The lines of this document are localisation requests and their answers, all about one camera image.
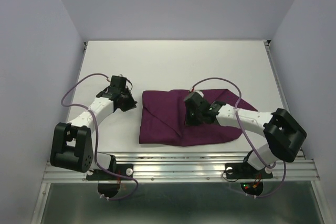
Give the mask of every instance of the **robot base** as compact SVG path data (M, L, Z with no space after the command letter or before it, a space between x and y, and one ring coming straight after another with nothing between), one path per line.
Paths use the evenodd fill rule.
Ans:
M133 174L128 175L126 170L131 169L133 171L133 164L117 164L117 167L115 168L114 173L122 175L122 176L128 176L128 177L133 177ZM104 181L104 180L109 180L109 181L116 181L116 180L128 180L124 178L117 178L115 176L112 176L110 174L107 174L106 172L102 170L93 170L92 175L86 175L86 180L89 181Z
M272 173L265 172L265 169L260 171L252 171L244 169L244 163L229 163L225 165L225 173L227 179L255 179L261 174L262 179L273 178Z

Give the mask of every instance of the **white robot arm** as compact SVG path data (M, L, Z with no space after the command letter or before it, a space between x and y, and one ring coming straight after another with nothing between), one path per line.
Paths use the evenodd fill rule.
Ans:
M96 95L88 110L95 114L98 125L117 109L125 112L136 108L137 102L126 86L127 81L123 76L112 76L110 85ZM68 123L56 125L50 155L52 166L82 173L99 169L93 162L91 135L95 125L88 110ZM75 146L67 145L67 142L72 141L76 142ZM103 168L115 170L116 159L113 155L97 153L97 160Z
M293 162L307 137L304 129L284 109L275 112L256 112L235 107L224 102L209 104L199 93L193 91L184 99L186 106L186 125L202 123L217 124L240 128L236 112L242 127L266 138L267 144L257 152L267 165L277 160ZM255 151L251 151L243 163L230 164L233 167L232 179L252 178L265 168Z

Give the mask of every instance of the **glass panel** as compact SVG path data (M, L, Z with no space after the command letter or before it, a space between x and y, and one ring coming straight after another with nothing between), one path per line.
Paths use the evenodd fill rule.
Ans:
M264 183L264 193L278 183ZM42 223L323 223L310 182L286 182L265 199L224 184L142 184L129 199L100 199L97 184L52 184ZM240 190L239 183L230 184Z

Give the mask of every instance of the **maroon towel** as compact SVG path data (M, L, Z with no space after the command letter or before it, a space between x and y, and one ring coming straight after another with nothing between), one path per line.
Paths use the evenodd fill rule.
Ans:
M209 102L223 101L235 105L238 96L227 89L202 90ZM167 144L193 146L219 144L235 140L242 131L234 127L202 124L185 126L186 108L183 99L188 90L144 91L142 93L142 119L140 144ZM256 111L250 104L241 100L239 108Z

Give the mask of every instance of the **white wall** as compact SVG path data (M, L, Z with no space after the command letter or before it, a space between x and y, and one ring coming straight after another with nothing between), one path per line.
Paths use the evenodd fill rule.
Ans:
M84 40L271 39L293 0L62 0Z
M295 0L271 42L291 112L308 132L305 153L315 160L334 215L335 42L336 0Z
M0 0L0 223L30 223L82 55L61 0Z

